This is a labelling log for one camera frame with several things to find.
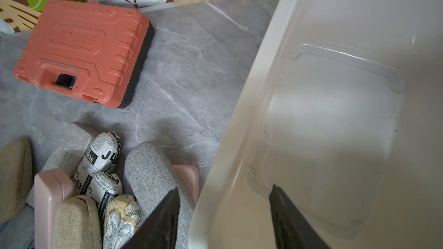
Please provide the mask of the cream plastic storage box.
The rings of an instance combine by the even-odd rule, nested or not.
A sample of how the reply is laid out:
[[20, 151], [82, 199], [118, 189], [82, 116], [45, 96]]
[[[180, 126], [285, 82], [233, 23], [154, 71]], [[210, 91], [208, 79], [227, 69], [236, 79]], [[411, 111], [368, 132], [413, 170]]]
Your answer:
[[281, 187], [333, 249], [443, 246], [443, 0], [280, 0], [189, 230], [273, 249]]

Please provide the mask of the beige fabric glasses case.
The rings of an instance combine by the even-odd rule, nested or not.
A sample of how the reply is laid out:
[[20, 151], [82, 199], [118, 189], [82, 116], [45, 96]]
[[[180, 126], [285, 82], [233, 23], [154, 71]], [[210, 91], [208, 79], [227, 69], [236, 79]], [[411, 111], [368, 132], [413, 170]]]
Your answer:
[[53, 229], [54, 249], [101, 249], [98, 209], [87, 196], [65, 200], [58, 208]]

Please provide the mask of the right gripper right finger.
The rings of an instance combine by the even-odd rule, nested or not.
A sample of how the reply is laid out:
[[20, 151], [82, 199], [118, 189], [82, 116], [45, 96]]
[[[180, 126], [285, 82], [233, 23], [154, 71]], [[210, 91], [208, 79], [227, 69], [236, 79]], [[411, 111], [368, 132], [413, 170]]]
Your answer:
[[273, 185], [269, 203], [278, 249], [329, 248], [281, 187]]

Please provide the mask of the newspaper print glasses case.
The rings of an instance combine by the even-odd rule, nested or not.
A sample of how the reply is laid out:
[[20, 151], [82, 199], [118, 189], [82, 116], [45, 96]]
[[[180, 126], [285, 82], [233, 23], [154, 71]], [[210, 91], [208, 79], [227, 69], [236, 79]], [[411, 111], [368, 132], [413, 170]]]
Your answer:
[[103, 229], [106, 209], [109, 203], [122, 194], [122, 182], [117, 174], [110, 171], [102, 171], [95, 175], [85, 192], [91, 197], [98, 209], [100, 227]]

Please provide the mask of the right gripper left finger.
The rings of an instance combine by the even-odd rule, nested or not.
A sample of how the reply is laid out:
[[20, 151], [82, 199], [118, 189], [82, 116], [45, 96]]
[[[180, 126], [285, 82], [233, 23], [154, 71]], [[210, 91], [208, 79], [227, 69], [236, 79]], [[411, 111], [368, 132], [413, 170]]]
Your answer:
[[174, 249], [177, 242], [180, 194], [170, 190], [123, 249]]

